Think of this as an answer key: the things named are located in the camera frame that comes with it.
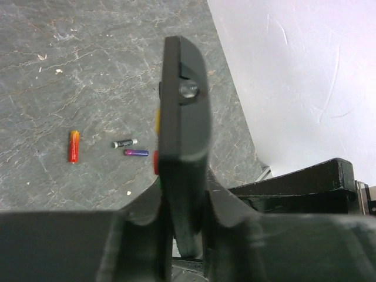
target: gray floor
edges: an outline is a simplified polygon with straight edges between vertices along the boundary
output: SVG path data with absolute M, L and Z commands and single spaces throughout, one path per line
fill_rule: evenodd
M 168 35 L 205 55 L 216 176 L 231 187 L 260 174 L 205 1 L 7 0 L 0 13 L 0 209 L 117 209 L 153 182 L 151 157 L 110 143 L 134 137 L 155 149 Z M 75 165 L 71 130 L 81 133 Z

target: screw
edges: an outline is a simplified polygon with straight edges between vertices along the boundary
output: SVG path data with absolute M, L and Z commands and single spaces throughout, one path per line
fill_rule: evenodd
M 199 93 L 199 86 L 193 80 L 183 80 L 180 83 L 179 92 L 184 98 L 193 98 Z

